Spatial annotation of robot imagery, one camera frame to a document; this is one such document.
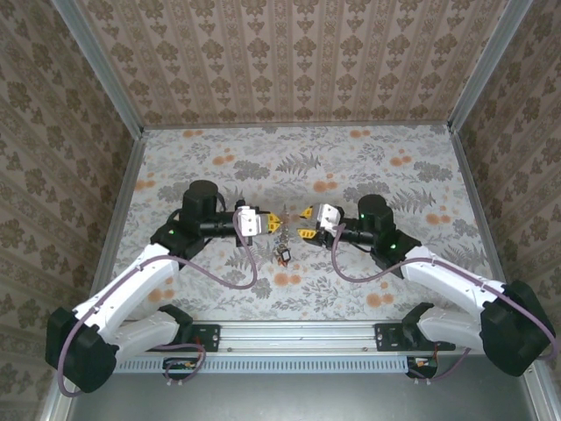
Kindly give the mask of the aluminium frame post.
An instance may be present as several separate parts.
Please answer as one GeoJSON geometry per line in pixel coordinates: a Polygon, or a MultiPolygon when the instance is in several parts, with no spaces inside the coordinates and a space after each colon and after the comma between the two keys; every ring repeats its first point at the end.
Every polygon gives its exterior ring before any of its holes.
{"type": "Polygon", "coordinates": [[[77,0],[52,0],[78,47],[89,62],[103,89],[135,141],[142,138],[143,123],[127,96],[124,85],[110,63],[108,54],[80,10],[77,0]]]}
{"type": "Polygon", "coordinates": [[[448,118],[448,127],[451,132],[458,132],[467,120],[532,2],[533,0],[508,0],[448,118]]]}

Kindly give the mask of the grey metal panel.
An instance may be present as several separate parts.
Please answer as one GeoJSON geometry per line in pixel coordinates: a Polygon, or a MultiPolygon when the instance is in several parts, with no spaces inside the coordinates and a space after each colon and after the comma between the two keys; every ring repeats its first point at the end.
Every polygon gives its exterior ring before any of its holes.
{"type": "Polygon", "coordinates": [[[75,399],[69,421],[537,421],[522,381],[462,367],[442,381],[403,375],[200,375],[168,386],[117,375],[75,399]]]}

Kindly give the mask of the floral table mat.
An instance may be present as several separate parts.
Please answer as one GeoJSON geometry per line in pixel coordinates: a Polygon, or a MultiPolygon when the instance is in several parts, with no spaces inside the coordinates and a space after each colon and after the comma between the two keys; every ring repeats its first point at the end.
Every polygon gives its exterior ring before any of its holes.
{"type": "Polygon", "coordinates": [[[362,196],[383,196],[397,227],[434,253],[493,278],[451,135],[444,125],[281,127],[148,131],[114,273],[124,271],[155,230],[181,206],[196,180],[214,182],[232,208],[239,199],[275,213],[281,227],[259,236],[250,253],[215,239],[192,268],[168,279],[133,311],[147,316],[171,303],[198,320],[327,321],[400,318],[421,302],[446,300],[393,275],[370,281],[366,252],[340,245],[337,256],[305,243],[297,230],[311,204],[331,203],[354,218],[362,196]],[[274,241],[288,236],[291,261],[279,266],[274,241]]]}

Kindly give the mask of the aluminium side rail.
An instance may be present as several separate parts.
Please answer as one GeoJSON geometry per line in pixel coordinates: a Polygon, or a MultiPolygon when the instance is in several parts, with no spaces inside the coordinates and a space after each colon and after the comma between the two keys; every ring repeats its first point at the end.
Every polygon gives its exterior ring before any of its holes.
{"type": "MultiPolygon", "coordinates": [[[[458,132],[452,129],[450,129],[450,134],[451,143],[464,179],[466,192],[479,228],[483,246],[486,250],[486,256],[492,274],[494,278],[497,278],[499,281],[506,281],[460,137],[458,132]]],[[[561,421],[561,401],[557,396],[556,386],[551,378],[547,364],[542,360],[535,361],[526,370],[522,379],[524,384],[523,388],[527,391],[528,396],[524,403],[526,407],[534,413],[536,421],[561,421]]]]}
{"type": "MultiPolygon", "coordinates": [[[[124,172],[124,178],[111,217],[109,231],[104,241],[103,250],[90,290],[91,296],[103,289],[112,278],[112,271],[123,236],[131,198],[138,178],[138,172],[143,162],[146,148],[146,140],[143,138],[144,131],[143,128],[140,128],[139,134],[133,137],[131,154],[124,172]]],[[[60,393],[56,376],[54,376],[46,395],[45,404],[40,413],[39,421],[67,421],[71,404],[72,400],[64,397],[60,393]]]]}

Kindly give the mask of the aluminium back rail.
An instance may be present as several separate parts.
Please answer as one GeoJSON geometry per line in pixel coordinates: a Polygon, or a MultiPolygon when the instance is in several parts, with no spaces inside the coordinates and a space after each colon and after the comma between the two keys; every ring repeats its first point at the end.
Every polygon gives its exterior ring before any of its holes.
{"type": "Polygon", "coordinates": [[[268,123],[236,123],[236,124],[192,124],[192,125],[145,125],[143,132],[160,130],[187,130],[187,129],[245,129],[245,128],[281,128],[281,127],[377,127],[377,126],[425,126],[425,125],[445,125],[449,122],[445,120],[410,120],[410,121],[334,121],[334,122],[268,122],[268,123]]]}

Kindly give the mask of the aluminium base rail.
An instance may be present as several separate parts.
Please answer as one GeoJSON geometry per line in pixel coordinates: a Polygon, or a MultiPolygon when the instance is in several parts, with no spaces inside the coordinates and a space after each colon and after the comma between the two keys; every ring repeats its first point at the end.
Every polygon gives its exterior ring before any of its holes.
{"type": "MultiPolygon", "coordinates": [[[[211,325],[217,337],[217,354],[251,356],[296,355],[425,355],[424,351],[390,351],[377,349],[374,326],[399,321],[195,321],[202,327],[211,325]]],[[[438,334],[434,342],[451,341],[438,334]]],[[[443,355],[460,355],[469,345],[466,339],[455,343],[453,351],[443,355]]]]}

